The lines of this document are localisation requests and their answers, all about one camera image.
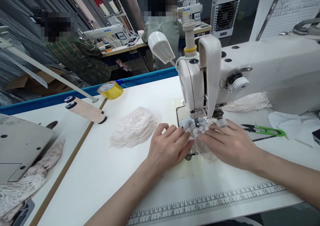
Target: finger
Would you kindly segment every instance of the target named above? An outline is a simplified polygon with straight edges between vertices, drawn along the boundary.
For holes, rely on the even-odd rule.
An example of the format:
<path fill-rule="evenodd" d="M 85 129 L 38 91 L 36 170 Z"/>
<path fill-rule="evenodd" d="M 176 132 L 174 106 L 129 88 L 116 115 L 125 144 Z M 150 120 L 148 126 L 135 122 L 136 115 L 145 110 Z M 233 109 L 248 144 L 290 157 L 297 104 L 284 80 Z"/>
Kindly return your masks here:
<path fill-rule="evenodd" d="M 220 154 L 225 146 L 223 143 L 216 140 L 215 138 L 210 137 L 207 134 L 199 134 L 198 139 L 204 142 L 208 149 L 210 149 L 210 151 L 214 154 Z"/>
<path fill-rule="evenodd" d="M 177 128 L 168 138 L 170 142 L 174 143 L 178 138 L 185 133 L 183 128 Z"/>
<path fill-rule="evenodd" d="M 187 154 L 189 153 L 193 144 L 194 144 L 194 140 L 190 140 L 182 148 L 182 150 L 179 153 L 178 160 L 177 160 L 179 163 L 187 156 Z"/>
<path fill-rule="evenodd" d="M 228 121 L 228 127 L 232 128 L 233 130 L 240 130 L 242 127 L 240 127 L 238 124 L 232 122 L 231 120 L 227 119 Z"/>
<path fill-rule="evenodd" d="M 205 131 L 204 134 L 210 136 L 211 138 L 214 138 L 214 139 L 220 141 L 221 143 L 224 143 L 228 138 L 228 135 L 219 133 L 219 132 L 217 132 L 215 130 L 212 130 L 212 129 L 209 129 L 209 130 Z"/>
<path fill-rule="evenodd" d="M 219 130 L 221 133 L 223 134 L 226 134 L 226 135 L 233 135 L 234 134 L 234 130 L 231 129 L 230 127 L 223 127 L 223 128 L 218 128 L 217 124 L 214 123 L 214 124 L 211 124 L 209 126 L 209 129 L 212 129 L 212 130 Z"/>
<path fill-rule="evenodd" d="M 163 133 L 163 135 L 167 138 L 167 137 L 169 137 L 176 129 L 177 129 L 177 127 L 176 127 L 175 125 L 171 125 L 171 126 Z"/>
<path fill-rule="evenodd" d="M 190 133 L 184 132 L 184 134 L 182 134 L 180 138 L 178 138 L 178 140 L 175 142 L 175 145 L 179 150 L 181 150 L 184 147 L 184 145 L 188 142 L 189 138 L 190 138 Z"/>
<path fill-rule="evenodd" d="M 161 124 L 158 125 L 158 127 L 157 127 L 156 131 L 154 131 L 154 134 L 153 134 L 153 135 L 159 136 L 159 135 L 162 134 L 162 131 L 163 131 L 164 129 L 167 130 L 168 128 L 169 128 L 169 125 L 168 125 L 168 124 L 166 124 L 166 123 L 161 123 Z"/>

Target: ruler scale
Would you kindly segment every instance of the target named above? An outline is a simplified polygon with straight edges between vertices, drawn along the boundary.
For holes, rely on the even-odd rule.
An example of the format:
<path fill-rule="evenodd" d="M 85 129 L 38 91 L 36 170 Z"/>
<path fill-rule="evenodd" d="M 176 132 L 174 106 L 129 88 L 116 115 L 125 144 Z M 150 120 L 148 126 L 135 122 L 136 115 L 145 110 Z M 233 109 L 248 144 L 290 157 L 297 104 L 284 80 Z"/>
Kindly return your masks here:
<path fill-rule="evenodd" d="M 291 194 L 291 192 L 281 185 L 266 181 L 243 188 L 135 211 L 131 214 L 126 225 L 156 225 L 287 194 Z"/>

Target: tape roll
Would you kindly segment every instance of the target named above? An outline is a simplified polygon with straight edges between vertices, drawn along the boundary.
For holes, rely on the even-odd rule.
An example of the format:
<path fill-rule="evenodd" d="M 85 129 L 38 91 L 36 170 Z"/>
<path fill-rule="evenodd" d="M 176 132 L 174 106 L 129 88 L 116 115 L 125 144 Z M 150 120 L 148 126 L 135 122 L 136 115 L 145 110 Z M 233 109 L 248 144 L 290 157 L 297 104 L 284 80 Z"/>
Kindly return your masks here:
<path fill-rule="evenodd" d="M 110 81 L 101 85 L 97 92 L 105 98 L 112 100 L 118 98 L 123 93 L 123 88 L 116 81 Z"/>

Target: paper sheet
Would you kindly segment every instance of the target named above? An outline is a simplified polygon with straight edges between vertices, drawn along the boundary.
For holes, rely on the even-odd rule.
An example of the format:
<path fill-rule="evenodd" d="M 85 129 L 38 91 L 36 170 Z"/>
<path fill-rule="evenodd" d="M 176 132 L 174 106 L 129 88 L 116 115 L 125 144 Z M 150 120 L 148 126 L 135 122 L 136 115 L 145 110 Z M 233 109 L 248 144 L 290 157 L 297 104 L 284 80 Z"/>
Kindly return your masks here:
<path fill-rule="evenodd" d="M 260 0 L 250 41 L 255 40 L 273 0 Z M 296 23 L 315 18 L 320 10 L 320 0 L 279 0 L 262 34 L 262 39 L 277 36 L 284 31 L 292 31 Z"/>

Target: lace fabric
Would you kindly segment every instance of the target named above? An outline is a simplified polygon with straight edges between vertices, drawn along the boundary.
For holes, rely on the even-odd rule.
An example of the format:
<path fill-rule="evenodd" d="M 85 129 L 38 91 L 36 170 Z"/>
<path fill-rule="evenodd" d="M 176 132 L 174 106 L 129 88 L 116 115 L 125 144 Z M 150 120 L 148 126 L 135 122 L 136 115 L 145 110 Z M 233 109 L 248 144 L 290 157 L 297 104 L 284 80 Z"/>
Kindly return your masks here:
<path fill-rule="evenodd" d="M 15 214 L 45 184 L 47 171 L 59 161 L 64 143 L 53 144 L 18 182 L 0 185 L 0 226 L 10 226 Z"/>
<path fill-rule="evenodd" d="M 201 156 L 205 158 L 208 162 L 213 162 L 217 159 L 217 156 L 215 156 L 209 148 L 198 139 L 199 134 L 203 134 L 205 131 L 209 129 L 209 126 L 212 124 L 212 122 L 202 122 L 199 123 L 199 127 L 196 127 L 195 123 L 193 123 L 186 132 L 190 132 L 190 138 L 189 140 L 194 140 L 194 144 L 191 147 L 190 154 L 193 153 L 201 153 Z"/>
<path fill-rule="evenodd" d="M 133 147 L 147 141 L 157 128 L 157 120 L 150 110 L 138 107 L 120 119 L 111 136 L 113 146 Z"/>
<path fill-rule="evenodd" d="M 222 110 L 232 112 L 246 112 L 254 109 L 271 108 L 272 105 L 266 92 L 249 94 L 222 107 Z"/>

